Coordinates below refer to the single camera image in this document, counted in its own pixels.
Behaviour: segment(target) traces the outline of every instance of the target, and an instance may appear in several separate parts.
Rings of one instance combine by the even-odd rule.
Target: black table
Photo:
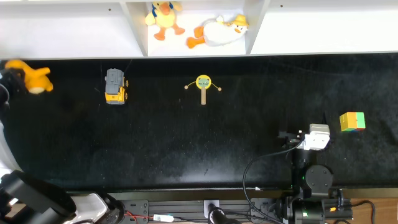
[[[280,113],[308,130],[326,114],[332,144],[320,163],[335,187],[398,186],[398,55],[43,60],[54,91],[10,102],[2,117],[21,168],[68,190],[239,188],[245,166],[280,150]],[[104,76],[125,71],[126,105],[107,105]],[[184,86],[201,74],[222,87]],[[340,131],[362,111],[366,129]],[[249,187],[290,187],[289,156],[254,164]]]

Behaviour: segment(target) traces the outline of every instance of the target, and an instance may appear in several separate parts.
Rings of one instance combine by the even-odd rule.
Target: yellow hat
[[[238,14],[238,16],[236,16],[236,19],[232,21],[232,23],[238,26],[249,26],[248,22],[246,22],[246,16],[242,14]]]

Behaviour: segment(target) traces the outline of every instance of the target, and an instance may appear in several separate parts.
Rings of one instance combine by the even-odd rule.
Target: yellow cube face
[[[356,112],[347,112],[340,116],[341,131],[352,131],[358,128]]]

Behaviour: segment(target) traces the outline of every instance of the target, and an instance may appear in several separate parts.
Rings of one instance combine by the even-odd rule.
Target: yellow toy truck
[[[105,99],[111,105],[123,105],[127,100],[126,88],[129,81],[119,69],[111,68],[106,71]]]

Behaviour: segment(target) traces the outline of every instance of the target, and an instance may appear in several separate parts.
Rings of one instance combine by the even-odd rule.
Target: rubik's cube
[[[347,112],[340,116],[341,131],[359,131],[365,129],[363,112]]]

